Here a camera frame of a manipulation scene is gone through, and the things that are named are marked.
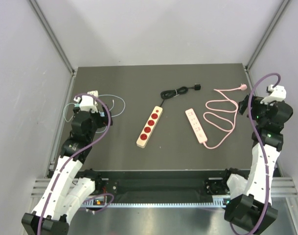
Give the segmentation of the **white square adapter plug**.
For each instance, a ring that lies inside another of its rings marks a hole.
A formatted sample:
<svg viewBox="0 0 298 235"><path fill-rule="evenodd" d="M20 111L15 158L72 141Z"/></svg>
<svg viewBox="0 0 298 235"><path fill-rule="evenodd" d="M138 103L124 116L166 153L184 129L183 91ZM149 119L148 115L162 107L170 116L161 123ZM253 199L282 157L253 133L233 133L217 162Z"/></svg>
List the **white square adapter plug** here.
<svg viewBox="0 0 298 235"><path fill-rule="evenodd" d="M95 97L98 97L98 91L90 91L90 92L87 92L87 94L91 94Z"/></svg>

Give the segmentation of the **beige red power strip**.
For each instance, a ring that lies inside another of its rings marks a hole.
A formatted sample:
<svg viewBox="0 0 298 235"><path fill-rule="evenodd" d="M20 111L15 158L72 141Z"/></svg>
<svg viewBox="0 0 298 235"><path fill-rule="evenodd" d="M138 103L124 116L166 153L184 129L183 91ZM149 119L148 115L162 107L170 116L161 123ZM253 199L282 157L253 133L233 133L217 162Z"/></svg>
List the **beige red power strip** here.
<svg viewBox="0 0 298 235"><path fill-rule="evenodd" d="M154 109L152 110L152 113L150 114L144 128L142 129L136 144L140 148L145 148L153 131L154 128L157 125L157 122L160 119L160 116L162 115L163 108L160 106L155 106Z"/></svg>

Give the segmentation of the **pink power strip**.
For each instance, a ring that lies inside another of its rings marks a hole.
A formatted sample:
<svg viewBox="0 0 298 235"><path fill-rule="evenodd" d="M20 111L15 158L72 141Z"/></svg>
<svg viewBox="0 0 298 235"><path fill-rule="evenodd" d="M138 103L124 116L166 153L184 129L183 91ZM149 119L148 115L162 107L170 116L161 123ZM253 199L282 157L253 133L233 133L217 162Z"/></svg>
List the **pink power strip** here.
<svg viewBox="0 0 298 235"><path fill-rule="evenodd" d="M198 117L195 114L195 111L190 108L188 110L185 111L185 114L188 118L188 121L192 127L192 130L198 140L198 143L200 144L204 144L207 142L207 136L199 122Z"/></svg>

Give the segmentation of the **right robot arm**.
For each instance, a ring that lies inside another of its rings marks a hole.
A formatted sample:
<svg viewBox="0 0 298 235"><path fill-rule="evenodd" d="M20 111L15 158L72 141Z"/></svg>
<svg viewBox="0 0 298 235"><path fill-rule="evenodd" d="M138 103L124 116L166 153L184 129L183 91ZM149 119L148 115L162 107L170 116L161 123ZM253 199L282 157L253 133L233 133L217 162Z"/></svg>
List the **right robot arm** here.
<svg viewBox="0 0 298 235"><path fill-rule="evenodd" d="M283 147L281 133L284 124L293 115L293 108L283 97L270 95L262 98L246 96L239 103L240 114L250 108L252 133L252 165L245 176L240 170L230 168L221 180L221 189L230 194L224 219L250 235L259 235L277 218L272 207L271 184L275 164Z"/></svg>

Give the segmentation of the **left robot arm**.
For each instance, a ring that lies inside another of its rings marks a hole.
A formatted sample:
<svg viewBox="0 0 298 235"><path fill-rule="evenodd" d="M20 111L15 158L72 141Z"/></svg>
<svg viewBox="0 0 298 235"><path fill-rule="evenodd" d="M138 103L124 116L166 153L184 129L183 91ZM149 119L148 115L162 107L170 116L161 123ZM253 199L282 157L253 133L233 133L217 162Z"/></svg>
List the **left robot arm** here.
<svg viewBox="0 0 298 235"><path fill-rule="evenodd" d="M104 182L93 170L84 170L71 188L92 146L102 139L94 139L97 130L108 130L113 124L108 106L102 109L99 112L96 107L74 108L71 131L62 145L52 178L32 212L22 217L27 234L66 235L74 215L88 196L102 191Z"/></svg>

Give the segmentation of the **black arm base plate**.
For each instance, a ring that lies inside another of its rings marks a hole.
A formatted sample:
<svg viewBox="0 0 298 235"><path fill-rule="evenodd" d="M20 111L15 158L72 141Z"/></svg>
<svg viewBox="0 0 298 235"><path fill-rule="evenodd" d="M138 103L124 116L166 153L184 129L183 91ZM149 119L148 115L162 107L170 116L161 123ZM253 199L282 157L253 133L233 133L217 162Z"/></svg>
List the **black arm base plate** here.
<svg viewBox="0 0 298 235"><path fill-rule="evenodd" d="M203 202L228 195L225 170L94 171L116 203Z"/></svg>

